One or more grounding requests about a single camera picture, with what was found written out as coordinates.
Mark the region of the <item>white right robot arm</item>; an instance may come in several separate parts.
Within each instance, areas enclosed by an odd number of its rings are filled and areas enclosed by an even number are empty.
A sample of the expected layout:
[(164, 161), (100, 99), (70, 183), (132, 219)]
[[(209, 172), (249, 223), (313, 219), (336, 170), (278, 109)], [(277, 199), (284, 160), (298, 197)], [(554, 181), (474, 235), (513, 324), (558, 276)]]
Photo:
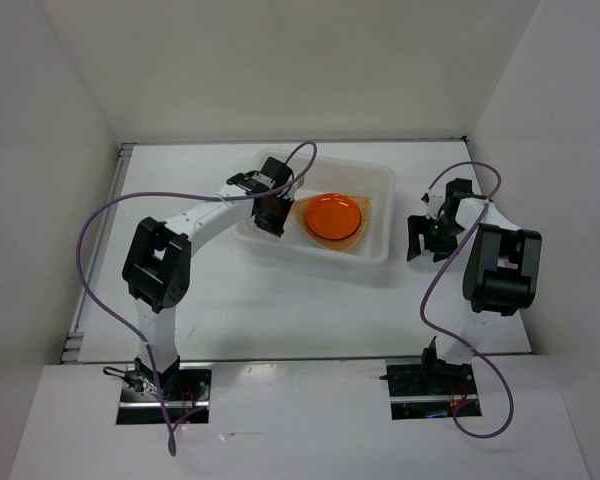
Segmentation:
[(457, 253), (459, 241), (473, 241), (462, 280), (462, 295), (472, 316), (460, 321), (451, 337), (438, 335), (421, 355), (418, 381), (430, 393), (442, 393), (469, 375), (473, 352), (496, 315), (509, 317), (531, 306), (536, 294), (542, 236), (507, 220), (472, 181), (454, 179), (445, 194), (424, 195), (427, 212), (407, 220), (407, 259), (424, 250), (435, 262)]

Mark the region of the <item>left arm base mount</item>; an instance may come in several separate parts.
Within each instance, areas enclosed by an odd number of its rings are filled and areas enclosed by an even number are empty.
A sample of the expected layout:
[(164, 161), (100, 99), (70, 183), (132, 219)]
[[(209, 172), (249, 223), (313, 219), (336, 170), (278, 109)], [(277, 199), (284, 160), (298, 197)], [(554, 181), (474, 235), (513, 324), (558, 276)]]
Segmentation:
[[(103, 374), (122, 382), (117, 408), (117, 425), (157, 425), (164, 423), (161, 404), (154, 386), (133, 365), (105, 366)], [(207, 424), (211, 396), (212, 366), (185, 362), (163, 386), (165, 408), (171, 422)]]

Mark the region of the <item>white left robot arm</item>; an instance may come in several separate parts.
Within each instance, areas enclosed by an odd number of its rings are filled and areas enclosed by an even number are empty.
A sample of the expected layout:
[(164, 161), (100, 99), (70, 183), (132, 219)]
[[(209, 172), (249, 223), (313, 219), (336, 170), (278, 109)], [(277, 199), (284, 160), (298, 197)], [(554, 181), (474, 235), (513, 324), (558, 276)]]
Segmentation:
[(134, 391), (164, 400), (178, 390), (176, 306), (189, 289), (193, 256), (225, 230), (249, 221), (254, 230), (281, 238), (292, 220), (336, 253), (350, 252), (371, 234), (370, 196), (329, 192), (297, 199), (302, 185), (287, 163), (268, 157), (260, 168), (231, 176), (210, 200), (166, 221), (147, 217), (138, 224), (122, 270), (143, 336), (134, 369), (124, 377)]

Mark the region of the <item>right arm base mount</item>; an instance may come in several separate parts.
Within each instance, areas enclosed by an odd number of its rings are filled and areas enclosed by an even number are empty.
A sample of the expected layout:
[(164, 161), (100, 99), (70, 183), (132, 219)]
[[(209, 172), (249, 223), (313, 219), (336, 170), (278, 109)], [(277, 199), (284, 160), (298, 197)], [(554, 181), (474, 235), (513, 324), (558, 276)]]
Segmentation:
[(451, 418), (458, 405), (458, 417), (482, 415), (471, 367), (459, 377), (430, 379), (416, 358), (389, 359), (385, 365), (379, 379), (387, 384), (394, 421)]

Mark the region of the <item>orange round plate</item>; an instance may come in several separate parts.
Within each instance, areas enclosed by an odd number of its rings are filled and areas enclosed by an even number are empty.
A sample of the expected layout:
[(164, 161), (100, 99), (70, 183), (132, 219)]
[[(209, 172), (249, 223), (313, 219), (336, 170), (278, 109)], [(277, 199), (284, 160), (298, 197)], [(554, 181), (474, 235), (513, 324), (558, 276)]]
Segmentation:
[(344, 240), (362, 224), (362, 213), (355, 201), (344, 194), (325, 193), (307, 203), (304, 220), (309, 230), (326, 240)]

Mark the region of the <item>woven bamboo tray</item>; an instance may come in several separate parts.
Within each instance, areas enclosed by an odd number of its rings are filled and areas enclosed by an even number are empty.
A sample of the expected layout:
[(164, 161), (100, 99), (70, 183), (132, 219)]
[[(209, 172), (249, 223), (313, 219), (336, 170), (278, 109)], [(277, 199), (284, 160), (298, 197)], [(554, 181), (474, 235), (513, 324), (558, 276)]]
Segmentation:
[(305, 197), (300, 200), (297, 200), (292, 207), (294, 219), (296, 220), (297, 224), (299, 225), (299, 227), (303, 231), (303, 233), (313, 243), (315, 243), (316, 245), (318, 245), (322, 248), (336, 251), (336, 252), (341, 252), (341, 253), (348, 252), (349, 250), (351, 250), (359, 242), (359, 240), (363, 237), (365, 229), (369, 223), (370, 214), (371, 214), (371, 198), (369, 196), (353, 195), (353, 194), (344, 194), (344, 195), (351, 197), (355, 201), (355, 203), (360, 207), (360, 210), (362, 213), (361, 226), (352, 236), (350, 236), (344, 240), (322, 239), (309, 230), (309, 227), (307, 226), (307, 224), (304, 220), (305, 209), (306, 209), (306, 206), (307, 206), (307, 203), (309, 202), (309, 200), (318, 195), (309, 196), (309, 197)]

